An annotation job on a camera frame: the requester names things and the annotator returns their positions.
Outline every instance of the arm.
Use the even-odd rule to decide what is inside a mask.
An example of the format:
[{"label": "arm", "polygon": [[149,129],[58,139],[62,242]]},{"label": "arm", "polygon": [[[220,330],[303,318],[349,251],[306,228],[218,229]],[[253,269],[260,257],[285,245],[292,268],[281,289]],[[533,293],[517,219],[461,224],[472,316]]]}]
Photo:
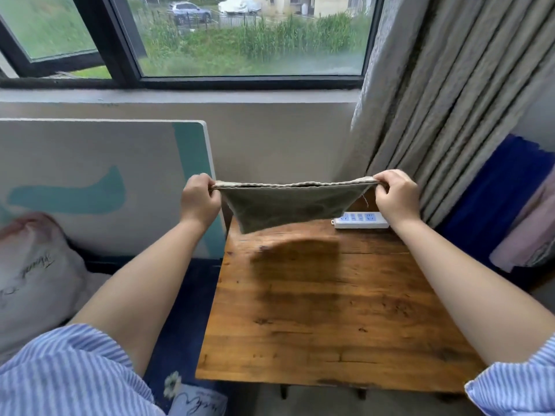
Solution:
[{"label": "arm", "polygon": [[208,191],[213,183],[207,174],[193,175],[182,193],[180,222],[115,273],[70,322],[89,324],[112,337],[141,376],[191,255],[220,210],[219,191]]},{"label": "arm", "polygon": [[524,362],[555,332],[555,315],[420,220],[419,190],[402,171],[375,176],[376,203],[484,362]]}]

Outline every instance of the person's right arm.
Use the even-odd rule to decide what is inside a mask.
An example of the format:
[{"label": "person's right arm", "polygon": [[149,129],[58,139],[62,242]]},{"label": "person's right arm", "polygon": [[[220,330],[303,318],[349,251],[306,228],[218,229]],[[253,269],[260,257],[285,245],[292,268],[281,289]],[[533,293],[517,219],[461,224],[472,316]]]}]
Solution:
[{"label": "person's right arm", "polygon": [[455,324],[485,363],[524,362],[555,332],[555,315],[420,219],[419,190],[402,171],[375,175],[376,204],[407,245]]}]

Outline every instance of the gray curtain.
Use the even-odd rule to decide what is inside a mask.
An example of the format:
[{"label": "gray curtain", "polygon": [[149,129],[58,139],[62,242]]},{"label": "gray curtain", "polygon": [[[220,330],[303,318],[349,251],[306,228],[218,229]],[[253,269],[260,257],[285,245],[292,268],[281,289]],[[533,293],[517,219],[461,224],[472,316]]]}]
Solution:
[{"label": "gray curtain", "polygon": [[400,168],[436,226],[555,69],[555,0],[385,0],[338,180]]}]

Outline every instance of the fabric pouch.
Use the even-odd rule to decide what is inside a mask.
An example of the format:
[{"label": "fabric pouch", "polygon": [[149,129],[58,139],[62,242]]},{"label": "fabric pouch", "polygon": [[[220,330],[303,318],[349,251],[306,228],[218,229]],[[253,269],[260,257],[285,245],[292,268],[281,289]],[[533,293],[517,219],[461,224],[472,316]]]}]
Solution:
[{"label": "fabric pouch", "polygon": [[345,182],[261,184],[216,181],[239,221],[241,233],[287,223],[340,217],[368,188],[378,184],[371,176]]}]

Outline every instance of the window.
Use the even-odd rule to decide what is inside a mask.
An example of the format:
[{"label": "window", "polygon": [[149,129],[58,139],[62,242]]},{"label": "window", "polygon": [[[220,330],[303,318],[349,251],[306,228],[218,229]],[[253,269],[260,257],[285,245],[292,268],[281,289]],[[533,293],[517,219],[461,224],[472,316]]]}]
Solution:
[{"label": "window", "polygon": [[0,0],[0,51],[20,77],[73,87],[111,77],[122,88],[357,88],[383,6],[191,1]]}]

